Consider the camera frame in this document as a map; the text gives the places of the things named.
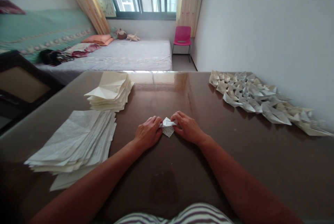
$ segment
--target glossy table surface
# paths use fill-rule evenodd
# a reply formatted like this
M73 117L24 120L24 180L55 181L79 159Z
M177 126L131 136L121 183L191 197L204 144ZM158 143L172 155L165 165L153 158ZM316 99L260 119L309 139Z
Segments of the glossy table surface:
M83 96L102 72L85 72L0 137L1 197L7 213L25 222L62 191L55 179L23 162L40 149L73 110L89 110ZM196 119L236 161L304 221L334 220L334 139L310 137L296 126L274 125L233 108L208 83L208 72L130 73L135 82L117 113L113 155L149 117L181 110ZM207 202L236 219L200 150L175 133L163 135L125 173L96 220L115 221L143 211L172 218L194 202Z

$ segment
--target hand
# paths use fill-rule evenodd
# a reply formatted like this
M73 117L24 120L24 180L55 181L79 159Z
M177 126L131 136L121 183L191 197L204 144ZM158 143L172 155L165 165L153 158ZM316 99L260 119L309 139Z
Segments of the hand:
M159 128L162 119L157 116L149 118L145 123L138 126L134 143L145 151L158 142L162 135L162 129Z
M177 124L182 127L182 129L180 129L178 126L173 126L177 134L197 146L201 145L208 138L210 138L209 135L205 134L200 129L200 127L193 118L190 118L181 111L174 113L170 120L177 120Z

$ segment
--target pink chair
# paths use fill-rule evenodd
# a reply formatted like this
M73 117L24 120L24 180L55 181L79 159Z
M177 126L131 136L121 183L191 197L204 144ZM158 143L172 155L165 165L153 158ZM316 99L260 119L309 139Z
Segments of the pink chair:
M174 52L174 46L180 45L180 46L189 46L188 54L189 54L189 63L190 63L190 34L191 34L191 27L190 26L177 26L175 29L175 39L173 43L173 50L172 50L172 56Z

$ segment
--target stuffed toy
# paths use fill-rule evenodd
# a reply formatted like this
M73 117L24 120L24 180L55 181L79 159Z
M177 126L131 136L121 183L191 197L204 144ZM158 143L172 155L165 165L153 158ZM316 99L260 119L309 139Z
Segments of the stuffed toy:
M118 39L126 39L126 32L120 28L117 30L117 37Z
M118 33L118 29L116 27L112 27L111 32L110 32L110 36L113 39L117 39L118 38L117 33Z
M126 39L129 39L130 41L138 41L140 40L140 38L138 38L138 32L136 32L136 34L132 35L132 34L128 34L128 37Z

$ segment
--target mattress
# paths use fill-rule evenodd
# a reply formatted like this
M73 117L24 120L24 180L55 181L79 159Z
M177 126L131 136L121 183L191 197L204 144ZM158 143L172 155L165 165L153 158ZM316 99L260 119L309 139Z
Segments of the mattress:
M35 65L63 85L67 85L84 71L172 71L172 51L166 40L114 40L88 55L56 67Z

